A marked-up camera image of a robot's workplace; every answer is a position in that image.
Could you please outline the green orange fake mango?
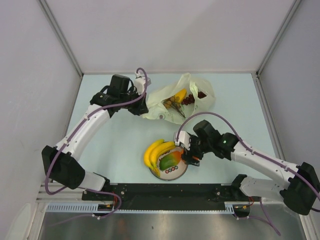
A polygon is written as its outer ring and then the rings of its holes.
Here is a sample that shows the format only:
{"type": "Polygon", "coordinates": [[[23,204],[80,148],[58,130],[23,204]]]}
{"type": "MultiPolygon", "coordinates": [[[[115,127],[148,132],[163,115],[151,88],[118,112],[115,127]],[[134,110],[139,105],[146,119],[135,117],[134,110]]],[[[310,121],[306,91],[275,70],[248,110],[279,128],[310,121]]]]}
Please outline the green orange fake mango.
{"type": "Polygon", "coordinates": [[[173,151],[165,155],[159,161],[159,169],[164,171],[168,168],[175,167],[181,161],[181,155],[182,153],[180,151],[173,151]]]}

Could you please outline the round printed plate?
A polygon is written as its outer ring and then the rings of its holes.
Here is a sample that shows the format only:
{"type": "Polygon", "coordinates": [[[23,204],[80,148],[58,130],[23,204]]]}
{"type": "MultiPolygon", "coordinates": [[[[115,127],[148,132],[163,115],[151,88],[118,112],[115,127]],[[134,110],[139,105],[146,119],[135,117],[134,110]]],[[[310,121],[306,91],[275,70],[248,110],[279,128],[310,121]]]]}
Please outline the round printed plate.
{"type": "Polygon", "coordinates": [[[163,181],[173,181],[182,177],[188,165],[182,160],[183,149],[181,147],[168,147],[168,142],[162,143],[153,149],[150,153],[149,160],[153,168],[150,172],[158,179],[163,181]]]}

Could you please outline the pale yellow plastic bag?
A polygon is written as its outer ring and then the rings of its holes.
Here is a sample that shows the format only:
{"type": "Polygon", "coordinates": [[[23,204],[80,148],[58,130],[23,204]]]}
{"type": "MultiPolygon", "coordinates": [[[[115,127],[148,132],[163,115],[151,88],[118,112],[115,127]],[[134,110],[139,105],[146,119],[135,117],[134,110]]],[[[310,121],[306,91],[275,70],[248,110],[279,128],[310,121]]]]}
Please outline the pale yellow plastic bag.
{"type": "Polygon", "coordinates": [[[142,117],[181,125],[190,116],[208,111],[215,101],[214,89],[208,80],[184,73],[179,81],[149,93],[148,113],[142,117]]]}

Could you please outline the yellow fake banana bunch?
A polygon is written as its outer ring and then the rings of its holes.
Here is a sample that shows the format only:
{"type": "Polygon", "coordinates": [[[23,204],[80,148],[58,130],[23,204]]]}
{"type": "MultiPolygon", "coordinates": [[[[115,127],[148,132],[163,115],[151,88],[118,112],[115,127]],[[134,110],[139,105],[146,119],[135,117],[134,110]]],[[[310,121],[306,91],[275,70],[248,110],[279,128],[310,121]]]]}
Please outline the yellow fake banana bunch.
{"type": "Polygon", "coordinates": [[[160,177],[160,170],[157,167],[157,161],[160,156],[173,150],[176,147],[174,141],[165,141],[158,139],[153,142],[143,155],[144,164],[157,176],[160,177]]]}

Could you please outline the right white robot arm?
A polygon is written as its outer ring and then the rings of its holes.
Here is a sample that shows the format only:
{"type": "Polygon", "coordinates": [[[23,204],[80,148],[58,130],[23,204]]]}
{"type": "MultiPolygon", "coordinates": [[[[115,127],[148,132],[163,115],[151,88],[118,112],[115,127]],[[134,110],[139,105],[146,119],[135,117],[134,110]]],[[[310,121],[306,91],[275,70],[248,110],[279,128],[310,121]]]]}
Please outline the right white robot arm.
{"type": "Polygon", "coordinates": [[[207,121],[193,127],[194,134],[179,130],[174,136],[176,146],[183,148],[182,159],[188,165],[199,166],[204,154],[213,153],[246,165],[268,179],[238,175],[230,188],[231,196],[242,201],[245,197],[262,197],[282,201],[290,210],[308,215],[320,195],[320,181],[312,165],[290,163],[264,155],[230,132],[219,133],[207,121]]]}

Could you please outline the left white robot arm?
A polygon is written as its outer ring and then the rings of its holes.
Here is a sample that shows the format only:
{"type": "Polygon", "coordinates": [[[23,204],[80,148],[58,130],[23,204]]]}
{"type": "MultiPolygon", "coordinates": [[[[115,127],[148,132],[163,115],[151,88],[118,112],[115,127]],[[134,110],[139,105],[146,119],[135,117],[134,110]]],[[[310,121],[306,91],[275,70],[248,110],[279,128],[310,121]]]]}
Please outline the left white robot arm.
{"type": "Polygon", "coordinates": [[[89,190],[100,200],[110,196],[110,181],[85,170],[79,164],[80,157],[93,136],[119,110],[126,109],[135,116],[148,113],[146,95],[150,83],[142,68],[136,70],[134,80],[114,74],[110,83],[92,97],[79,123],[55,146],[43,148],[44,186],[49,195],[54,195],[49,190],[49,180],[53,180],[64,189],[89,190]]]}

